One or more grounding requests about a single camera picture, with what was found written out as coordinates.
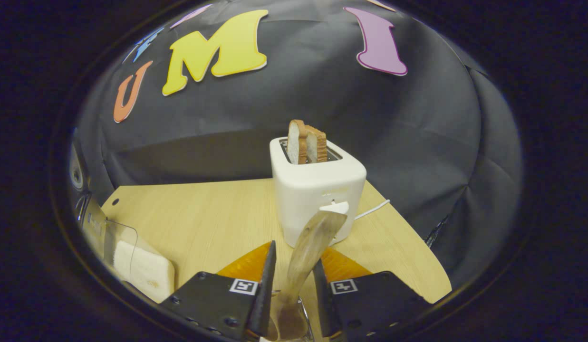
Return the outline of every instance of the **toaster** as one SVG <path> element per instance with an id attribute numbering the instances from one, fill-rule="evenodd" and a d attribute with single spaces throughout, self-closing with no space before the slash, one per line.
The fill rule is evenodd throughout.
<path id="1" fill-rule="evenodd" d="M 269 144 L 277 218 L 285 242 L 294 247 L 304 226 L 318 210 L 348 216 L 330 244 L 344 240 L 351 232 L 366 182 L 365 167 L 330 141 L 327 161 L 292 164 L 287 144 L 287 137 L 272 139 Z"/>

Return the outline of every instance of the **yellow letter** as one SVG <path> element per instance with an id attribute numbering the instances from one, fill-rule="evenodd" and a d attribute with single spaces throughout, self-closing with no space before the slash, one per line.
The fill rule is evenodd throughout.
<path id="1" fill-rule="evenodd" d="M 218 61 L 212 67 L 214 76 L 232 75 L 264 67 L 266 56 L 258 52 L 256 35 L 260 19 L 267 14 L 266 9 L 259 9 L 232 17 L 209 40 L 199 31 L 195 31 L 175 41 L 170 47 L 174 52 L 169 62 L 163 95 L 171 95 L 186 86 L 188 78 L 182 75 L 182 62 L 196 82 L 203 80 L 218 48 Z"/>

